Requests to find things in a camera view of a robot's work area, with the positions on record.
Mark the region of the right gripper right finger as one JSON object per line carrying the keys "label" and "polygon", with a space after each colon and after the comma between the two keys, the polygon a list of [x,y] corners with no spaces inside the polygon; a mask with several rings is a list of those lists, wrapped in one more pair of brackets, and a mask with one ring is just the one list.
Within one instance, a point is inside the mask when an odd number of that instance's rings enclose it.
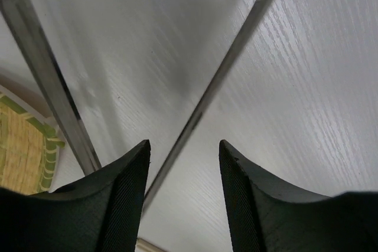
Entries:
{"label": "right gripper right finger", "polygon": [[228,141],[219,163],[234,251],[376,251],[377,193],[326,197],[248,160]]}

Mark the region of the metal tongs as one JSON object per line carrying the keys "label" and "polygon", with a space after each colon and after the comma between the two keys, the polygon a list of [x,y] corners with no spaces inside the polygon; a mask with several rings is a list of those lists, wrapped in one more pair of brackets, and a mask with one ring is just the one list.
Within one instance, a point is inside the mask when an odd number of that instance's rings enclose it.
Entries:
{"label": "metal tongs", "polygon": [[[203,114],[217,96],[247,43],[254,36],[272,2],[273,0],[255,0],[201,99],[145,193],[143,214],[146,214],[150,208],[175,161],[193,135],[197,125],[200,124]],[[99,158],[31,0],[1,0],[1,14],[53,117],[68,140],[83,173],[88,175],[100,169]]]}

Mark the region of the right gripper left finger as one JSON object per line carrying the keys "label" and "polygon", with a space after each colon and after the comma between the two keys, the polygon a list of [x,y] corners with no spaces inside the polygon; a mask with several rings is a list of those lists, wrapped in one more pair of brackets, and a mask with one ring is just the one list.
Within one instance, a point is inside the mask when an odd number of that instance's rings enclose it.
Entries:
{"label": "right gripper left finger", "polygon": [[1,189],[1,251],[134,251],[151,146],[52,193]]}

